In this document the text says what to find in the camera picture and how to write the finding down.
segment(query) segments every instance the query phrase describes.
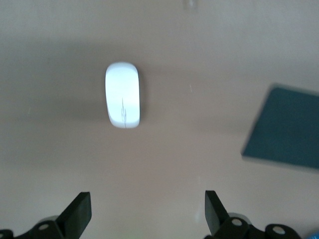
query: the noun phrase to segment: silver screw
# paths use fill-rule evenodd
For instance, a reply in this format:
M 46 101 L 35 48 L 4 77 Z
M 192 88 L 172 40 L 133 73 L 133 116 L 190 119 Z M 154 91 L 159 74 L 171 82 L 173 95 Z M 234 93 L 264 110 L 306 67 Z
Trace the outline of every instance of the silver screw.
M 285 230 L 283 228 L 279 227 L 279 226 L 273 227 L 273 231 L 275 233 L 280 234 L 280 235 L 284 235 L 286 233 Z
M 243 225 L 243 223 L 241 222 L 241 220 L 235 218 L 231 221 L 235 226 L 240 227 L 241 225 Z
M 41 231 L 41 230 L 45 230 L 45 229 L 47 229 L 49 227 L 49 224 L 43 224 L 43 225 L 41 225 L 41 226 L 39 226 L 39 230 Z

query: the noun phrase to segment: teal notebook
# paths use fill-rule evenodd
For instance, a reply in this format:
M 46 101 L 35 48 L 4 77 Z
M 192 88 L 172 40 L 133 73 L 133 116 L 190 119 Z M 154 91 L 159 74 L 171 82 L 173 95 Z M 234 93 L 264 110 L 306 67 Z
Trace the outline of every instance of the teal notebook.
M 274 87 L 242 155 L 319 169 L 319 96 Z

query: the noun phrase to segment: wireless mouse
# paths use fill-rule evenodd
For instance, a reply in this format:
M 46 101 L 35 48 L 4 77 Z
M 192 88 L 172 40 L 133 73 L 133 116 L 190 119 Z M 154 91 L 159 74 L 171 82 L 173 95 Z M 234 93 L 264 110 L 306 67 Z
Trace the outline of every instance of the wireless mouse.
M 116 62 L 107 68 L 105 95 L 112 125 L 118 128 L 135 128 L 139 125 L 139 75 L 134 65 Z

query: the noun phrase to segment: white computer mouse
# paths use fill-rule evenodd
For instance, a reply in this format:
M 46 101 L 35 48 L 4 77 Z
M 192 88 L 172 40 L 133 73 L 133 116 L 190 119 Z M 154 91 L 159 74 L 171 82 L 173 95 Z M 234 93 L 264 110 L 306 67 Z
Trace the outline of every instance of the white computer mouse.
M 139 75 L 128 62 L 111 64 L 105 74 L 109 118 L 115 127 L 135 128 L 140 123 Z

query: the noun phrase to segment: screw hole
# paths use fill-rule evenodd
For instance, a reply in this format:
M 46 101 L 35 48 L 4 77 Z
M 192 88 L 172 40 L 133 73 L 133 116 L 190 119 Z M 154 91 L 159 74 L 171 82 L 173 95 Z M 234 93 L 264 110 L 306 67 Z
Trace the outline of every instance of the screw hole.
M 39 230 L 42 231 L 42 230 L 45 230 L 49 227 L 49 224 L 43 224 L 41 226 L 39 226 Z

